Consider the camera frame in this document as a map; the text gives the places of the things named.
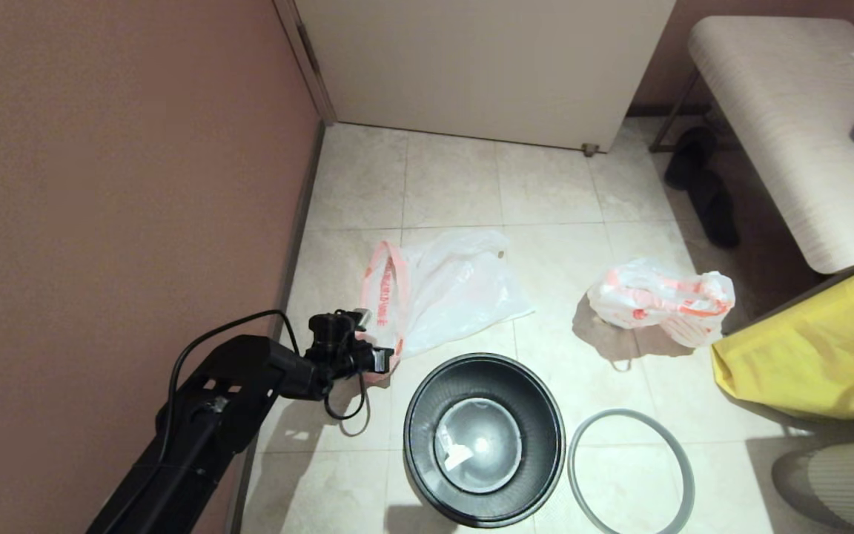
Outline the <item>beige wood-grain table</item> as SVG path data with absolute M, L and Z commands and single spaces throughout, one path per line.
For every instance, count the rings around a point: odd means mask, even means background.
M 854 24 L 712 15 L 688 50 L 810 267 L 854 266 Z

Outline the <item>grey ribbed stool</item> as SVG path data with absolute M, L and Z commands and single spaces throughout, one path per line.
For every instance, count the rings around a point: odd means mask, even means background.
M 784 454 L 770 475 L 777 493 L 800 514 L 854 530 L 854 443 Z

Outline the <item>white door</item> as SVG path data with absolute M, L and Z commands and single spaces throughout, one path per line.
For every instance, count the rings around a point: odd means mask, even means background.
M 337 119 L 608 152 L 677 0 L 296 0 Z

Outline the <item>white red plastic bag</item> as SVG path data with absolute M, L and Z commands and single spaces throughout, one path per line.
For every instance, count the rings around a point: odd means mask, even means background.
M 735 287 L 724 274 L 676 274 L 649 258 L 607 269 L 586 298 L 608 324 L 624 330 L 658 326 L 671 341 L 691 349 L 720 338 L 736 304 Z

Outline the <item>beige door frame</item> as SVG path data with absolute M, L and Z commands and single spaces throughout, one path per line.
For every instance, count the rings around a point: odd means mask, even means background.
M 277 15 L 287 35 L 289 47 L 294 52 L 299 71 L 302 72 L 306 87 L 308 88 L 311 100 L 320 116 L 323 124 L 326 126 L 335 125 L 337 115 L 334 105 L 330 101 L 328 89 L 322 80 L 322 74 L 316 75 L 309 64 L 308 57 L 305 53 L 304 45 L 299 37 L 298 24 L 304 24 L 301 16 L 299 16 L 296 0 L 272 0 Z

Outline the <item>thin metal table leg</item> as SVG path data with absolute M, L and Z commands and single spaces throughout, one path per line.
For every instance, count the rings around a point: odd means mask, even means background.
M 687 80 L 684 82 L 677 101 L 675 101 L 674 105 L 671 106 L 664 123 L 658 129 L 657 134 L 655 134 L 653 142 L 648 146 L 648 150 L 651 154 L 672 153 L 677 149 L 677 143 L 665 143 L 664 141 L 668 132 L 671 131 L 672 126 L 675 124 L 675 121 L 677 121 L 679 111 L 684 107 L 685 101 L 687 101 L 689 95 L 692 93 L 692 89 L 695 88 L 695 85 L 698 83 L 700 78 L 701 72 L 694 67 L 694 70 L 692 70 L 688 75 Z

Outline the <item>black slipper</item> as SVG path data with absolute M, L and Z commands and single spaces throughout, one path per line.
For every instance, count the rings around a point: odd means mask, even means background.
M 705 126 L 695 126 L 685 131 L 675 145 L 664 182 L 678 191 L 686 191 L 692 181 L 708 166 L 718 146 L 715 132 Z
M 738 247 L 740 234 L 733 219 L 733 201 L 721 177 L 703 170 L 691 180 L 687 193 L 708 241 L 719 248 Z

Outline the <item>black round trash bin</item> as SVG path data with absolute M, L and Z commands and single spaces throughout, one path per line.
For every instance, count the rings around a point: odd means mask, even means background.
M 443 467 L 443 445 L 474 457 Z M 475 352 L 430 371 L 412 395 L 403 430 L 406 471 L 440 514 L 494 530 L 531 517 L 549 500 L 566 460 L 565 423 L 555 397 L 508 356 Z

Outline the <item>white red plastic bin liner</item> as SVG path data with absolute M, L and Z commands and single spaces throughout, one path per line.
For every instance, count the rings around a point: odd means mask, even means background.
M 355 338 L 393 349 L 390 375 L 404 359 L 531 314 L 505 258 L 509 243 L 495 228 L 454 229 L 408 247 L 380 241 L 360 284 L 358 306 L 371 317 Z

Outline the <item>yellow fabric bag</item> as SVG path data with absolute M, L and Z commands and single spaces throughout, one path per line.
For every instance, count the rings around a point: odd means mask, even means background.
M 711 354 L 731 398 L 854 420 L 854 275 L 715 342 Z

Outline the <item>dark door hinge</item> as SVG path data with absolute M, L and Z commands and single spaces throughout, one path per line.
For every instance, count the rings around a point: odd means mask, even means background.
M 309 64 L 311 64 L 312 71 L 319 76 L 321 75 L 321 67 L 318 62 L 317 54 L 314 51 L 311 37 L 308 34 L 308 30 L 306 30 L 306 26 L 304 24 L 298 24 L 297 29 L 299 37 L 302 40 L 302 44 L 304 45 Z

